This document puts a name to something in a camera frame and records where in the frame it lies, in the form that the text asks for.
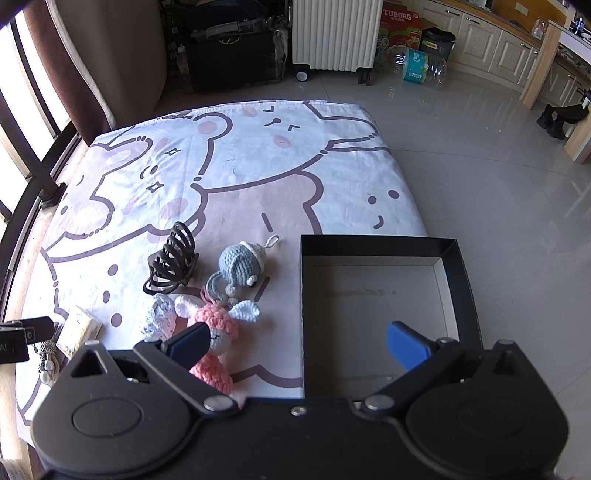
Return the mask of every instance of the orange wall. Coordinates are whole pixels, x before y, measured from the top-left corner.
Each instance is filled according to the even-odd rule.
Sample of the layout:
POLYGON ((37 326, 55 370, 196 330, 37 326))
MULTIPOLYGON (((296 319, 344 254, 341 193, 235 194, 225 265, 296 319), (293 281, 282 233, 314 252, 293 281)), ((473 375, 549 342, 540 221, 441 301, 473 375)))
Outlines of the orange wall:
POLYGON ((566 20, 564 14, 546 0, 495 0, 492 11, 507 20, 517 20, 529 33, 538 17, 554 20, 558 25, 564 25, 566 20), (517 1, 529 10, 527 17, 515 10, 517 1))

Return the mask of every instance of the blue gripper pad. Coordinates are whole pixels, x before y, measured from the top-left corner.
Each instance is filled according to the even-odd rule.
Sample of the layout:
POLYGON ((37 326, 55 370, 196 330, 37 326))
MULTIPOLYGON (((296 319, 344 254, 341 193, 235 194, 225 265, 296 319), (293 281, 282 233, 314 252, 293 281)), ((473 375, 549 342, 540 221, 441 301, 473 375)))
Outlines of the blue gripper pad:
POLYGON ((437 344, 425 338, 403 322, 392 322, 388 326, 388 350, 407 371, 429 358, 437 344))

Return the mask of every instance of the open cardboard box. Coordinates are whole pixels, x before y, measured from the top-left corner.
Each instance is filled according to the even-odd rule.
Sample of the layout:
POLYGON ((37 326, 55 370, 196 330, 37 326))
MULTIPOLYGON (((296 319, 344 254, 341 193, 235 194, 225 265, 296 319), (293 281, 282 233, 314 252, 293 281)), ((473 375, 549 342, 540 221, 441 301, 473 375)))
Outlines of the open cardboard box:
POLYGON ((402 375, 386 343, 395 320, 482 347, 454 239, 302 235, 301 275, 306 397, 362 398, 402 375))

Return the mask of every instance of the bedsheet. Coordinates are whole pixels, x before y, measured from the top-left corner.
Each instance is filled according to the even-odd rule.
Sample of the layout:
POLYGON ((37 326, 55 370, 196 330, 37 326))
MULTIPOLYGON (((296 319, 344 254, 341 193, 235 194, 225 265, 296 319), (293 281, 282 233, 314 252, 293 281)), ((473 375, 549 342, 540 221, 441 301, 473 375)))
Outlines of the bedsheet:
MULTIPOLYGON (((43 241, 23 317, 63 322, 78 305, 103 322, 109 349, 139 341, 148 257, 177 220, 199 252, 194 293, 240 241, 268 250, 258 285, 241 291, 261 318, 241 325, 223 361, 238 394, 301 397, 300 235, 426 235, 411 193, 362 108, 265 101, 186 110, 97 137, 43 241)), ((17 365, 22 438, 49 388, 37 356, 17 365)))

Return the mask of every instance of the teal label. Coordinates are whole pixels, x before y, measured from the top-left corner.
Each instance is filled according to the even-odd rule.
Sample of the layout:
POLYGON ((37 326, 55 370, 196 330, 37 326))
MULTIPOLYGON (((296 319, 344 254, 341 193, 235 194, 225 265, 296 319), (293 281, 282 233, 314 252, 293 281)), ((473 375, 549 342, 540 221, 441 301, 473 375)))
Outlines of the teal label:
POLYGON ((422 51, 408 49, 408 64, 404 80, 414 83, 423 83, 425 81, 425 54, 422 51))

